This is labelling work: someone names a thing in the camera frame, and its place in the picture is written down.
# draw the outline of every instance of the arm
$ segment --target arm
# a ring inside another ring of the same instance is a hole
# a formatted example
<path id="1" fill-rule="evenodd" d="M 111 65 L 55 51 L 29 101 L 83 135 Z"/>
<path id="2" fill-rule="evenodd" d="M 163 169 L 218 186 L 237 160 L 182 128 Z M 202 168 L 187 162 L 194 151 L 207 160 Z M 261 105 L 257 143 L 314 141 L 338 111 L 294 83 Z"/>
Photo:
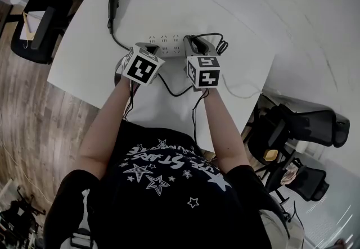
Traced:
<path id="1" fill-rule="evenodd" d="M 241 135 L 217 89 L 209 89 L 204 103 L 220 169 L 228 173 L 236 166 L 250 165 Z"/>
<path id="2" fill-rule="evenodd" d="M 87 131 L 74 170 L 88 171 L 99 179 L 103 177 L 129 98 L 130 80 L 122 77 Z"/>

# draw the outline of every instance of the yellow object on chair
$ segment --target yellow object on chair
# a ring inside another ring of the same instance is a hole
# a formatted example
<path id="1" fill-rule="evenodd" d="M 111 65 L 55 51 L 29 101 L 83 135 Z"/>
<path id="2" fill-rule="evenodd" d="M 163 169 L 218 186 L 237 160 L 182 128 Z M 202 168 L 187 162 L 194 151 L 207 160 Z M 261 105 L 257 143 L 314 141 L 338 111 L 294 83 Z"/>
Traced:
<path id="1" fill-rule="evenodd" d="M 264 159 L 266 161 L 274 161 L 278 155 L 278 151 L 274 149 L 269 149 L 265 151 Z"/>

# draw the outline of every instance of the white cube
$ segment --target white cube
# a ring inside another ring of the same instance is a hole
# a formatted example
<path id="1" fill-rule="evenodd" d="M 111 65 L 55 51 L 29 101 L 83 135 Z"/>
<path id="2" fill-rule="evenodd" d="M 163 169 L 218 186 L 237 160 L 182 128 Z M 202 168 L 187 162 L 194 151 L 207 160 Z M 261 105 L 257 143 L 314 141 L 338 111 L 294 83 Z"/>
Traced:
<path id="1" fill-rule="evenodd" d="M 188 56 L 187 76 L 196 88 L 215 88 L 220 78 L 217 56 Z"/>
<path id="2" fill-rule="evenodd" d="M 124 57 L 122 75 L 139 84 L 149 85 L 164 63 L 158 56 L 134 45 Z"/>

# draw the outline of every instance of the wooden floor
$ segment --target wooden floor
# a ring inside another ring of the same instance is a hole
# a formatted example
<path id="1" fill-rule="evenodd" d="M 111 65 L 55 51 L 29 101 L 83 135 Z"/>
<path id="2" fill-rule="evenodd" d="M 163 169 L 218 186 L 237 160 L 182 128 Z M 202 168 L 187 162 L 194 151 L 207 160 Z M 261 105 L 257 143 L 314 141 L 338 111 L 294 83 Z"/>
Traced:
<path id="1" fill-rule="evenodd" d="M 74 7 L 80 4 L 76 0 Z M 22 10 L 16 7 L 12 13 Z M 26 180 L 5 148 L 53 201 L 98 109 L 48 83 L 50 65 L 15 55 L 10 49 L 15 26 L 6 24 L 0 38 L 0 183 L 16 178 L 28 196 L 35 195 L 36 206 L 48 210 L 51 204 Z"/>

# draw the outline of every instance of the white paper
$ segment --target white paper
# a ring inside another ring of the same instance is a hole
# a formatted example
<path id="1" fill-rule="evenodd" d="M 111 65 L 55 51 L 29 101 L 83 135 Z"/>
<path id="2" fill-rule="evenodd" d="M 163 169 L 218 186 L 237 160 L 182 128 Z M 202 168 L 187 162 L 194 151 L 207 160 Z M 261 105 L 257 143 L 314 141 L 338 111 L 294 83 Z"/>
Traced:
<path id="1" fill-rule="evenodd" d="M 31 33 L 36 32 L 36 30 L 38 30 L 41 18 L 44 16 L 44 13 L 45 13 L 45 11 L 30 11 L 30 12 L 28 12 L 26 19 L 28 20 L 29 30 Z M 25 24 L 22 27 L 20 39 L 28 40 L 28 38 L 26 37 Z"/>

